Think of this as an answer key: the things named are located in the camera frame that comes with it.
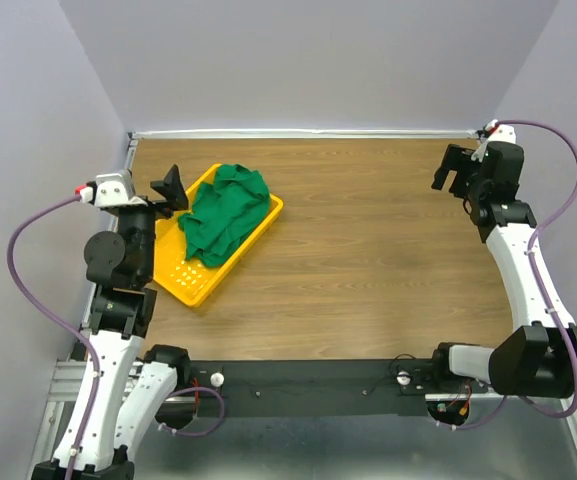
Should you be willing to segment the green t shirt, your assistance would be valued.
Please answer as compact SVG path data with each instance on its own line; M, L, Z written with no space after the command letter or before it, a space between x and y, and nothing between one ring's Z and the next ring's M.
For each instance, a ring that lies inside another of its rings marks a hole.
M218 268L236 252L270 210L262 175L239 164L217 168L212 182L199 186L191 210L179 217L187 260Z

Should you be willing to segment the yellow plastic tray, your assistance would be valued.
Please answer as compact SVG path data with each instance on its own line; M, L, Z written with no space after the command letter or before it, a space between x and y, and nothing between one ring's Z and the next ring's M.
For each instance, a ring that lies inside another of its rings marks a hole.
M198 259L187 260L186 240L178 227L179 217L191 210L195 195L203 182L213 181L221 164L210 167L192 186L186 190L189 208L173 214L166 220L156 222L154 281L171 295L189 307L197 307L214 291L236 263L262 237L278 218L283 201L270 190L270 210L261 224L251 233L227 262L218 268L208 268Z

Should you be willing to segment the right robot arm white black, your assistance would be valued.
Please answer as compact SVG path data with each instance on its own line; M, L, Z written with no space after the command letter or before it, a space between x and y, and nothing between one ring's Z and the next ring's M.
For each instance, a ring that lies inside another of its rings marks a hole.
M496 348L440 344L427 370L439 391L469 378L500 395L567 398L575 392L577 326L532 237L532 209L516 197L523 163L524 151L513 143L492 141L481 152L451 144L434 174L434 190L455 175L449 191L462 200L495 260L513 321L511 335Z

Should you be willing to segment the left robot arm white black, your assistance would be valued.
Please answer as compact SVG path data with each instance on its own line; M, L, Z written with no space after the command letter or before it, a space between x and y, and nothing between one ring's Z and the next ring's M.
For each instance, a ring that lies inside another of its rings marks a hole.
M101 174L78 191L80 201L114 215L115 230L84 247L86 277L95 286L82 340L83 378L63 437L34 479L131 479L134 458L166 396L190 380L186 350L158 347L134 365L153 316L155 224L189 206L179 169L151 182L160 199L136 193L129 171Z

